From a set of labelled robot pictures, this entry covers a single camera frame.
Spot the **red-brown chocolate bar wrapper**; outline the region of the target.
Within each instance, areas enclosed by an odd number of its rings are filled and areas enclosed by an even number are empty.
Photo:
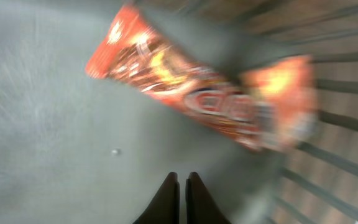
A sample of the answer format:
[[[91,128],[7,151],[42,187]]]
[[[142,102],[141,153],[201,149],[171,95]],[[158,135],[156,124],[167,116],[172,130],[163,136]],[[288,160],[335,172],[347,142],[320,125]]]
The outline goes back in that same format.
[[[130,85],[248,149],[282,149],[249,90],[184,54],[132,4],[116,14],[85,70]]]

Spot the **small orange snack pack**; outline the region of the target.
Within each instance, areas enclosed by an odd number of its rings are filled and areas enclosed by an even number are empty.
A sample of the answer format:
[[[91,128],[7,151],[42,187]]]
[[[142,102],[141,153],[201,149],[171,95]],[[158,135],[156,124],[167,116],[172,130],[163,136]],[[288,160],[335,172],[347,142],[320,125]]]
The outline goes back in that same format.
[[[241,74],[255,101],[259,144],[285,152],[310,137],[318,119],[311,57],[285,57]]]

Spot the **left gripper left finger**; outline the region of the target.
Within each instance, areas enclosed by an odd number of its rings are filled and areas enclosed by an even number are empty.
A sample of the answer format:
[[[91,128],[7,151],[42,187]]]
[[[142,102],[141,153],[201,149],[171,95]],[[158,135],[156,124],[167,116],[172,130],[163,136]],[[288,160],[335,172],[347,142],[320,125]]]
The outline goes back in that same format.
[[[134,224],[179,224],[180,184],[170,172],[153,199]]]

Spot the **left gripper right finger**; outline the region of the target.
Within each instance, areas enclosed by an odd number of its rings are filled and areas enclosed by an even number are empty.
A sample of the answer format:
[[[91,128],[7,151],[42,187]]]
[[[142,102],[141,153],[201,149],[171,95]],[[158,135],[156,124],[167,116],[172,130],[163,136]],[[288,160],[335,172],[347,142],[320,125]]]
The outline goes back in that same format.
[[[231,224],[219,210],[198,173],[189,174],[185,193],[187,224]]]

